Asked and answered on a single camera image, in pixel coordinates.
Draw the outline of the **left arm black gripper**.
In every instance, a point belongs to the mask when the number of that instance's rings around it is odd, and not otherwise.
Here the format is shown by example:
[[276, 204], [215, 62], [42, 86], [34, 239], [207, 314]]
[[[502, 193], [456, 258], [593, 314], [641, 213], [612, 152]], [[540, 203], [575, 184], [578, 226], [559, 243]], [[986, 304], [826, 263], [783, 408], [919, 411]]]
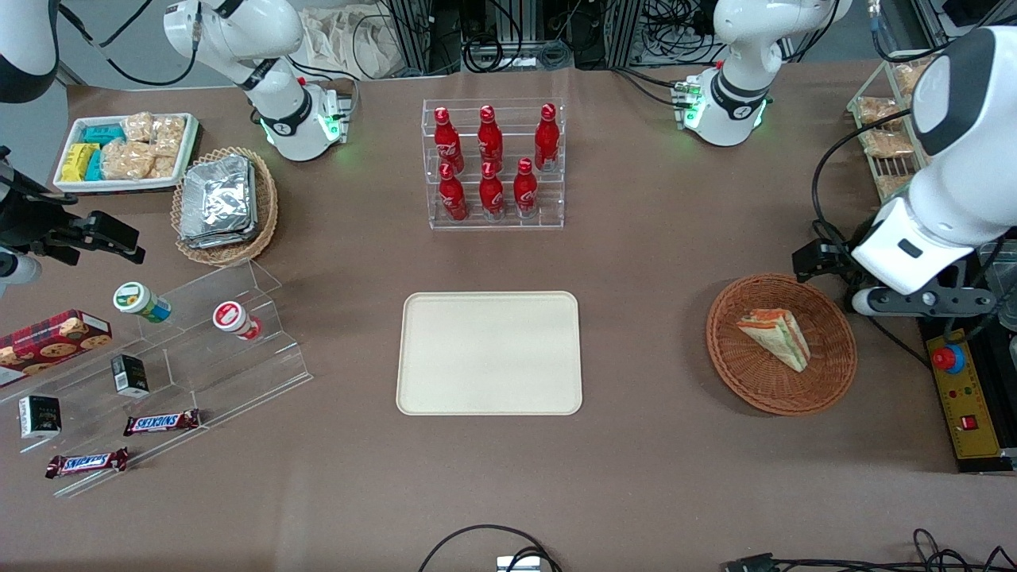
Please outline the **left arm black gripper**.
[[857, 242], [834, 238], [816, 238], [792, 254], [793, 274], [798, 283], [815, 276], [838, 276], [843, 281], [868, 281], [868, 270], [855, 261], [851, 247]]

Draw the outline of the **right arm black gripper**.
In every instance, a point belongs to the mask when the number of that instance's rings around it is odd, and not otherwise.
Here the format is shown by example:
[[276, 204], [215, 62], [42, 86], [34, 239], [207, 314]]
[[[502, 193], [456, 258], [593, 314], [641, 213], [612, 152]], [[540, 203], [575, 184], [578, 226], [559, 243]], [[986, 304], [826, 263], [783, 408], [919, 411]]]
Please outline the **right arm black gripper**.
[[138, 245], [139, 231], [105, 211], [80, 218], [65, 210], [79, 199], [51, 193], [36, 181], [1, 167], [1, 239], [5, 249], [55, 258], [66, 265], [79, 263], [79, 251], [102, 250], [141, 265], [146, 251]]

